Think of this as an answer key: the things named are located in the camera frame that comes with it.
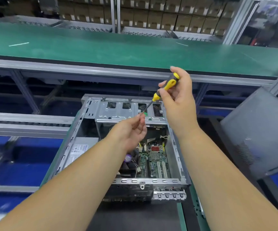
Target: green work surface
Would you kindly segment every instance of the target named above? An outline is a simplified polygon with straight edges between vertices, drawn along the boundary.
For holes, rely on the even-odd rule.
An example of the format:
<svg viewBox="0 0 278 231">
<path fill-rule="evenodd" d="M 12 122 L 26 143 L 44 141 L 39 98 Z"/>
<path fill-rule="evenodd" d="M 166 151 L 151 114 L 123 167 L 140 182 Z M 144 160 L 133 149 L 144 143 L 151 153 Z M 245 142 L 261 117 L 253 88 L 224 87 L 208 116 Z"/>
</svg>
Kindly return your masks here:
<svg viewBox="0 0 278 231">
<path fill-rule="evenodd" d="M 0 55 L 165 69 L 179 66 L 192 71 L 259 76 L 278 74 L 276 48 L 11 23 L 0 23 Z"/>
</svg>

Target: green circuit board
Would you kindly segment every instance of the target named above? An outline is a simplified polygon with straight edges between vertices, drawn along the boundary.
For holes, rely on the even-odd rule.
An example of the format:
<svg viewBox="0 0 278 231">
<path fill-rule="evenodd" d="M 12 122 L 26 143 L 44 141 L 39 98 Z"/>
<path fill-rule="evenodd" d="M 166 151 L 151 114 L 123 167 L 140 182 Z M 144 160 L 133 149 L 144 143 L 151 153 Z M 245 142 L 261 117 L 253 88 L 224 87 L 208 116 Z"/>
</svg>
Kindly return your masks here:
<svg viewBox="0 0 278 231">
<path fill-rule="evenodd" d="M 168 160 L 163 146 L 158 146 L 159 151 L 151 151 L 151 146 L 139 153 L 139 166 L 141 178 L 170 178 Z"/>
</svg>

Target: sticker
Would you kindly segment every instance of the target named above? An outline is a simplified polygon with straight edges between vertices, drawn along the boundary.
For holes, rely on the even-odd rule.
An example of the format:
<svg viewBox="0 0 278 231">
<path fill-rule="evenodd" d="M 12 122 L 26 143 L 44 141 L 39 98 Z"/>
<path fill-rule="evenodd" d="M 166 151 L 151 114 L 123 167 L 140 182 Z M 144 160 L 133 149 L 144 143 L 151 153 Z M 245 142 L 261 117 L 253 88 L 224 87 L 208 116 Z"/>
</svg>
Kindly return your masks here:
<svg viewBox="0 0 278 231">
<path fill-rule="evenodd" d="M 68 155 L 64 168 L 69 166 L 75 161 L 79 156 L 85 153 L 89 149 L 89 145 L 74 144 L 72 151 Z"/>
<path fill-rule="evenodd" d="M 217 14 L 217 17 L 220 17 L 222 12 L 223 12 L 223 10 L 220 9 L 219 12 L 218 12 L 218 14 Z"/>
<path fill-rule="evenodd" d="M 208 10 L 209 10 L 208 8 L 204 8 L 204 11 L 203 11 L 204 16 L 206 16 Z"/>
</svg>

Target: right hand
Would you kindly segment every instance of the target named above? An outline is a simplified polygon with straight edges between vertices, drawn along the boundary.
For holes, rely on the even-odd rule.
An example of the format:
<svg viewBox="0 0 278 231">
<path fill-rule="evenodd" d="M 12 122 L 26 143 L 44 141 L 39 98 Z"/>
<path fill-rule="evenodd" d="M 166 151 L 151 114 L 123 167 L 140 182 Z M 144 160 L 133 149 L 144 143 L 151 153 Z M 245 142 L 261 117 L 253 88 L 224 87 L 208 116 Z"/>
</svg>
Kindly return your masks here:
<svg viewBox="0 0 278 231">
<path fill-rule="evenodd" d="M 191 130 L 199 128 L 196 115 L 196 104 L 192 93 L 190 75 L 179 67 L 171 66 L 170 70 L 180 76 L 176 86 L 168 91 L 159 89 L 166 108 L 166 116 L 170 127 L 178 138 L 187 137 Z M 166 81 L 159 83 L 162 87 Z"/>
</svg>

